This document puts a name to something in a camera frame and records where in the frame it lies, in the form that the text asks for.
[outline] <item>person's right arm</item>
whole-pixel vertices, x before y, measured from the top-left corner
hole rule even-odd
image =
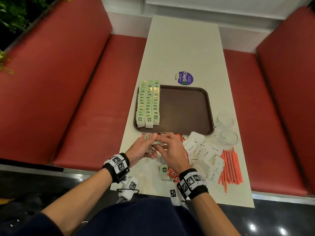
[[[154,148],[160,152],[170,168],[178,174],[192,168],[187,162],[183,143],[173,133],[161,135],[156,140],[167,144],[164,147],[154,145]],[[196,196],[192,199],[192,204],[206,236],[240,236],[210,194],[203,193]]]

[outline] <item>wristband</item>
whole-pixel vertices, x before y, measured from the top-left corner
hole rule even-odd
[[[121,182],[128,174],[130,161],[126,154],[120,153],[105,161],[103,168],[106,168],[112,176],[113,183]]]
[[[186,199],[195,198],[202,193],[209,193],[206,183],[201,174],[196,169],[188,169],[179,174],[180,182],[177,184],[177,188],[180,193]]]

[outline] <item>person's right hand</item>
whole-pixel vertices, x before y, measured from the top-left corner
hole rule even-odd
[[[160,145],[153,145],[153,147],[159,151],[167,166],[172,168],[177,174],[191,168],[185,156],[183,143],[172,132],[158,136],[156,141],[167,144],[164,147]]]

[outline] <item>navy sleeve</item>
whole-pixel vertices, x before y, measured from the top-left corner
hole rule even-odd
[[[45,214],[35,215],[12,236],[63,236],[58,226]]]

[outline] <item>tabletop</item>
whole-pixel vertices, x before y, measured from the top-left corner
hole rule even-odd
[[[178,79],[180,72],[184,72],[186,75],[186,81],[184,81],[186,83],[183,83],[182,78]],[[125,152],[141,136],[141,132],[138,132],[133,126],[136,93],[141,81],[150,79],[158,79],[163,85],[201,87],[208,93],[213,119],[221,111],[230,112],[236,119],[218,25],[154,16],[120,152]],[[239,135],[237,119],[232,128]],[[209,142],[210,139],[211,136],[205,137],[206,142]],[[222,185],[207,184],[209,193],[217,203],[254,207],[241,139],[234,149],[238,154],[243,183],[228,185],[227,193],[224,192]],[[168,182],[160,179],[160,165],[159,158],[156,160],[144,158],[130,169],[128,176],[135,176],[139,179],[137,188],[140,193],[170,197]],[[121,183],[112,184],[112,190],[117,188],[121,188]]]

